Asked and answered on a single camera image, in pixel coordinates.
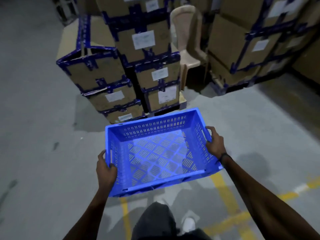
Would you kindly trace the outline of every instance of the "forearm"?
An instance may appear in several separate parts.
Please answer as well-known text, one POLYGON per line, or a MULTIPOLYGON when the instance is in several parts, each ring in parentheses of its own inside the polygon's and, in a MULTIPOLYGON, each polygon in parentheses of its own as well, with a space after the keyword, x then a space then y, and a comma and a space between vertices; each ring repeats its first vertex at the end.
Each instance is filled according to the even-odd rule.
POLYGON ((304 218, 246 173, 232 158, 224 157, 221 163, 265 238, 320 238, 304 218))
POLYGON ((90 205, 63 240, 90 239, 98 235, 100 221, 110 190, 98 190, 90 205))

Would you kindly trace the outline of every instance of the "gray floor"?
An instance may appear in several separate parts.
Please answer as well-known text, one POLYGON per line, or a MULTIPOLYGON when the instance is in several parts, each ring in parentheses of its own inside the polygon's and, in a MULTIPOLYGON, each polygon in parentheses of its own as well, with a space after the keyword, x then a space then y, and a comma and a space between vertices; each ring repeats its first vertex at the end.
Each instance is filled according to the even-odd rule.
MULTIPOLYGON (((108 123, 55 64, 62 25, 49 0, 0 0, 0 239, 62 239, 97 190, 97 154, 108 123)), ((186 89, 188 108, 224 136, 228 151, 276 194, 320 176, 320 97, 291 75, 225 96, 186 89)), ((221 175, 246 207, 225 171, 221 175)), ((288 203, 320 232, 320 189, 288 203)), ((203 178, 108 200, 98 239, 126 239, 144 209, 165 200, 180 226, 214 229, 228 219, 221 186, 203 178)), ((252 220, 255 238, 262 239, 252 220)), ((230 226, 216 239, 253 239, 230 226)))

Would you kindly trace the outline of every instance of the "beige plastic chair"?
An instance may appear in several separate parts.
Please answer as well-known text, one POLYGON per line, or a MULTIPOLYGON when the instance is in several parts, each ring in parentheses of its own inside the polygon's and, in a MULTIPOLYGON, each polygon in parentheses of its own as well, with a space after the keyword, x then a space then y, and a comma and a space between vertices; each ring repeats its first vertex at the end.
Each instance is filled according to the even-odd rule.
POLYGON ((202 15, 191 5, 174 9, 170 14, 180 52, 181 90, 184 90, 188 70, 207 63, 207 55, 200 49, 202 15))

